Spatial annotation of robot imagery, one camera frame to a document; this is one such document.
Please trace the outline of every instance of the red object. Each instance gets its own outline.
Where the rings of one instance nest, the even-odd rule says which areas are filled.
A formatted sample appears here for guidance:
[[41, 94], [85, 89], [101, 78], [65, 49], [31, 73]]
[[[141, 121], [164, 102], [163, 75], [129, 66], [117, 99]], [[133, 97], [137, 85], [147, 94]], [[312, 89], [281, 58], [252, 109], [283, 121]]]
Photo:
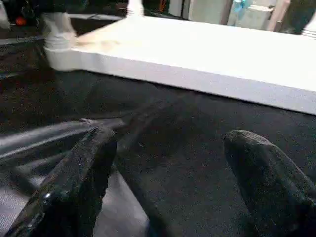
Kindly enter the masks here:
[[18, 18], [15, 19], [15, 23], [18, 26], [25, 26], [26, 25], [26, 20], [25, 20], [25, 18], [19, 16]]
[[166, 3], [167, 3], [166, 0], [160, 0], [160, 5], [159, 5], [159, 11], [160, 12], [164, 11], [164, 8], [166, 7]]

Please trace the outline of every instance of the white platform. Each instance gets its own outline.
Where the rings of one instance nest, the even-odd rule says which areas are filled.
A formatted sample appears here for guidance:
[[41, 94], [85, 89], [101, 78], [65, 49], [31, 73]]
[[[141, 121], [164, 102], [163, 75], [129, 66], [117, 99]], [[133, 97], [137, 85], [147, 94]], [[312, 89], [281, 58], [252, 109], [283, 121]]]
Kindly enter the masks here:
[[47, 51], [53, 68], [145, 80], [316, 115], [316, 40], [130, 17]]

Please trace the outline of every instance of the white furniture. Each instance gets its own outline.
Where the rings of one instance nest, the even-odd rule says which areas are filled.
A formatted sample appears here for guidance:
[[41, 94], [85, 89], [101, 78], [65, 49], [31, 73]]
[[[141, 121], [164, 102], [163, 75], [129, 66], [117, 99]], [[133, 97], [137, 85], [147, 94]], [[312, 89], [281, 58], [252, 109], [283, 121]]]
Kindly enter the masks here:
[[174, 16], [181, 16], [183, 0], [170, 0], [169, 13]]
[[236, 27], [265, 30], [273, 8], [260, 5], [250, 5], [244, 11], [243, 16], [239, 19], [238, 13], [234, 12], [234, 8], [232, 7], [227, 24]]
[[227, 0], [190, 0], [191, 21], [220, 24]]
[[304, 28], [302, 34], [316, 39], [316, 11], [311, 21]]
[[78, 38], [56, 27], [56, 70], [87, 70], [316, 115], [316, 40], [199, 22], [129, 16]]

